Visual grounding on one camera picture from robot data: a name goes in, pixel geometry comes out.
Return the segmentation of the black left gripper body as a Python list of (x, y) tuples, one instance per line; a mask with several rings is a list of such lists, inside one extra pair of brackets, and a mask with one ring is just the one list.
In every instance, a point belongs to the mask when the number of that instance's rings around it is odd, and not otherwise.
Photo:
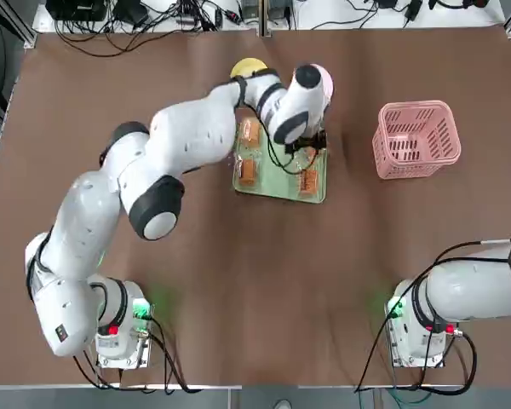
[(286, 154), (294, 154), (297, 151), (311, 147), (315, 151), (327, 148), (327, 133), (325, 130), (320, 130), (318, 133), (311, 137), (299, 137), (297, 140), (284, 145), (284, 152)]

